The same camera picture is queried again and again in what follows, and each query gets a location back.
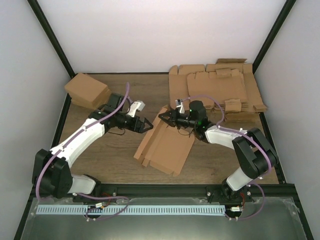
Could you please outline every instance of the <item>flattened cardboard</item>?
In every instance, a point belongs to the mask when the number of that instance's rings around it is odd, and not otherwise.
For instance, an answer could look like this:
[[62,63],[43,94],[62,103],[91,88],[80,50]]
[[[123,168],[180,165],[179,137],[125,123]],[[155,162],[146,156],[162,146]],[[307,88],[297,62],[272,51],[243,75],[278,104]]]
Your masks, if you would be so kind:
[[[189,97],[187,75],[190,73],[205,71],[203,64],[183,64],[173,66],[169,71],[169,97],[171,108],[176,108],[177,99],[186,99]],[[184,109],[189,110],[189,100],[185,101]]]
[[[158,114],[163,114],[167,110],[168,109],[166,107],[163,107]],[[158,125],[159,125],[160,121],[161,121],[161,119],[159,117],[156,117],[153,120],[153,122],[152,122],[153,129],[146,132],[144,138],[142,139],[142,142],[140,143],[140,146],[138,147],[138,149],[136,150],[136,152],[133,156],[140,164],[143,163],[145,156],[147,155],[148,149],[150,148],[152,142],[154,141],[154,139],[157,135],[157,132],[159,130]]]
[[[226,100],[240,99],[246,103],[247,93],[242,73],[230,68],[219,69],[217,72],[197,72],[187,76],[187,85],[190,96],[208,95],[224,105]],[[212,108],[214,102],[207,97],[194,98],[200,100],[206,108]]]
[[241,112],[242,104],[240,99],[230,99],[225,101],[224,112],[227,113],[239,113]]
[[216,64],[207,64],[206,71],[217,71],[220,69],[230,68],[231,71],[238,69],[243,73],[243,82],[247,94],[247,103],[242,103],[241,112],[245,113],[260,113],[265,112],[267,107],[264,105],[255,76],[252,70],[252,63],[245,63],[246,59],[242,58],[220,58]]
[[77,74],[64,89],[72,98],[73,104],[89,109],[96,109],[106,103],[111,95],[106,84],[83,73]]
[[224,115],[225,122],[256,122],[260,120],[259,113],[237,112]]
[[[168,106],[163,107],[160,113],[168,110]],[[178,176],[185,164],[191,147],[195,141],[195,136],[190,137],[185,130],[168,126],[157,117],[153,121],[153,129],[148,131],[138,147],[134,158],[142,166],[148,164],[166,174]]]
[[247,91],[248,107],[243,109],[242,112],[247,113],[261,113],[267,110],[264,105],[255,76],[252,72],[252,64],[243,65],[244,84]]

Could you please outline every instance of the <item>cardboard box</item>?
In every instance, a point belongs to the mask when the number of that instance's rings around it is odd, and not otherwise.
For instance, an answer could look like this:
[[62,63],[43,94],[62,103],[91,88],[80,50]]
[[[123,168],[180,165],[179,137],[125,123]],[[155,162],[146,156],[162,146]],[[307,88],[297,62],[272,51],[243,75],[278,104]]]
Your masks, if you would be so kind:
[[[168,106],[158,114],[165,113]],[[147,167],[149,164],[166,174],[178,176],[186,162],[195,141],[195,136],[188,132],[167,125],[157,117],[153,121],[153,129],[149,130],[140,143],[134,158]]]
[[[180,65],[179,69],[177,65],[174,65],[169,71],[169,97],[171,108],[176,108],[177,99],[186,99],[189,97],[187,76],[191,73],[205,71],[205,65],[203,64],[184,64]],[[184,102],[184,109],[189,110],[189,100]]]
[[106,84],[83,73],[78,73],[64,89],[73,104],[93,110],[105,104],[111,95]]

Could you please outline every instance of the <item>wooden table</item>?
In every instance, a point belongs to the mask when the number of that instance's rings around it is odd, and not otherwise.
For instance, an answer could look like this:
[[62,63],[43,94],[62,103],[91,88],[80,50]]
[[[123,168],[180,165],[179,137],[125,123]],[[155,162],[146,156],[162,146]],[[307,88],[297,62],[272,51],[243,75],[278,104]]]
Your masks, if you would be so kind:
[[[145,108],[139,115],[148,118],[151,122],[161,107],[169,102],[167,74],[93,74],[91,76],[106,83],[113,92],[123,95],[126,82],[129,82],[130,97],[145,103]],[[90,109],[71,104],[61,142],[84,123],[90,112]],[[224,125],[235,129],[258,127],[262,130],[260,121],[225,123]],[[79,156],[71,171],[76,175],[91,175],[103,183],[220,184],[239,167],[232,149],[196,140],[179,176],[167,175],[151,166],[143,168],[133,158],[143,137],[144,134],[128,130],[122,136],[106,133]],[[275,171],[273,170],[259,182],[277,184]]]

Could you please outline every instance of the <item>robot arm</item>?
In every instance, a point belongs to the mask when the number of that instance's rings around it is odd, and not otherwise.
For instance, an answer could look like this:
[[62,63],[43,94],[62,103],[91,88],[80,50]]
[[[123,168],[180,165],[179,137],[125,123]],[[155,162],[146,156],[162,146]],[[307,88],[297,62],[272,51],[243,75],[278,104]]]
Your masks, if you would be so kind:
[[[189,114],[184,113],[181,100],[176,101],[177,108],[159,114],[159,118],[171,127],[192,128],[195,136],[205,143],[219,144],[235,151],[240,167],[222,182],[222,192],[227,199],[237,193],[252,180],[268,170],[268,163],[260,151],[254,151],[250,141],[239,133],[225,131],[208,120],[206,109],[201,101],[189,104]],[[279,162],[276,151],[258,128],[240,129],[238,132],[252,138],[267,154],[271,167]]]
[[145,106],[142,101],[133,102],[127,113],[117,112],[112,117],[88,127],[112,113],[123,99],[124,96],[113,93],[108,103],[92,112],[84,124],[64,142],[49,151],[41,149],[35,155],[32,183],[36,184],[44,165],[59,151],[52,166],[44,173],[40,189],[56,198],[62,198],[70,193],[90,194],[97,180],[87,175],[72,175],[70,171],[78,156],[111,128],[118,127],[136,133],[144,133],[153,128],[146,118],[142,121],[139,116],[136,116],[136,112],[140,112]]

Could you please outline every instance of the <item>purple cable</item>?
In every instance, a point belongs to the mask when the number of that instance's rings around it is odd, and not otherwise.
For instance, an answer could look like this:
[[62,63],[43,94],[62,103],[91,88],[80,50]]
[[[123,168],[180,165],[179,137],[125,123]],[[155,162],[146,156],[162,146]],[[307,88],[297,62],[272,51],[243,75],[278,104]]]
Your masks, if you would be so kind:
[[194,98],[208,98],[208,99],[211,99],[220,109],[221,113],[222,113],[222,118],[221,120],[219,120],[216,125],[218,128],[220,128],[221,130],[224,130],[226,132],[231,132],[231,133],[235,133],[235,134],[239,134],[241,135],[242,137],[246,138],[250,143],[252,143],[260,152],[261,154],[263,155],[263,157],[265,158],[266,160],[266,163],[268,165],[268,171],[263,174],[263,176],[271,173],[271,170],[272,170],[272,167],[271,167],[271,161],[268,157],[268,155],[266,154],[266,152],[249,136],[247,136],[246,134],[240,132],[240,131],[237,131],[235,129],[231,129],[231,128],[227,128],[227,127],[223,127],[223,126],[220,126],[220,123],[222,123],[225,119],[225,113],[224,113],[224,110],[222,109],[222,107],[220,106],[220,104],[218,103],[218,101],[216,101],[213,97],[209,96],[209,95],[196,95],[196,96],[190,96],[190,97],[187,97],[185,99],[183,99],[182,101],[185,101],[185,100],[188,100],[188,99],[194,99]]
[[[127,198],[126,196],[106,196],[106,197],[95,197],[95,196],[89,196],[89,195],[86,195],[86,194],[83,194],[83,193],[77,193],[79,196],[82,196],[82,197],[85,197],[85,198],[88,198],[88,199],[93,199],[93,200],[111,200],[111,199],[126,199],[128,200],[128,203],[118,212],[116,212],[115,214],[113,215],[110,215],[110,216],[106,216],[106,217],[98,217],[96,218],[95,220],[96,221],[101,221],[101,220],[106,220],[106,219],[111,219],[113,217],[116,217],[118,216],[119,214],[121,214],[124,210],[126,210],[129,206],[129,198]],[[94,208],[91,208],[89,209],[86,213],[85,213],[85,217],[86,219],[90,219],[88,214],[93,211],[93,210],[97,210],[99,208],[97,207],[94,207]]]
[[[256,184],[255,182],[252,182],[252,183],[250,183],[250,184],[257,186],[257,188],[260,189],[261,194],[262,194],[262,203],[261,203],[261,206],[260,206],[260,208],[259,208],[258,211],[256,211],[255,213],[253,213],[253,214],[250,215],[250,216],[238,218],[238,221],[239,221],[239,220],[247,220],[247,219],[250,219],[250,218],[258,215],[258,214],[262,211],[262,209],[264,208],[265,203],[266,203],[266,196],[265,196],[265,193],[264,193],[264,190],[262,189],[262,187],[261,187],[259,184]],[[232,217],[229,217],[226,213],[225,213],[225,216],[226,216],[228,219],[232,219]]]
[[[129,96],[129,90],[130,90],[130,84],[129,82],[126,83],[126,86],[125,86],[125,95],[124,95],[124,98],[122,100],[122,102],[120,103],[120,105],[111,113],[109,113],[107,116],[89,124],[86,126],[86,129],[89,129],[91,128],[93,125],[95,124],[98,124],[108,118],[110,118],[111,116],[113,116],[116,112],[118,112],[120,110],[120,108],[125,104],[126,102],[126,99],[128,98]],[[84,132],[85,130],[84,129],[81,129],[80,131],[76,132],[72,137],[70,137],[70,139],[62,146],[62,148],[65,148],[67,147],[76,137],[78,137],[82,132]],[[39,176],[38,176],[38,179],[36,181],[36,185],[35,185],[35,195],[36,195],[36,198],[38,199],[38,201],[41,201],[41,200],[45,200],[45,198],[41,198],[40,197],[40,183],[41,183],[41,180],[46,172],[46,170],[48,169],[48,167],[50,166],[50,164],[53,162],[53,160],[59,155],[59,153],[61,153],[62,150],[58,150],[49,160],[48,162],[44,165],[42,171],[40,172]]]

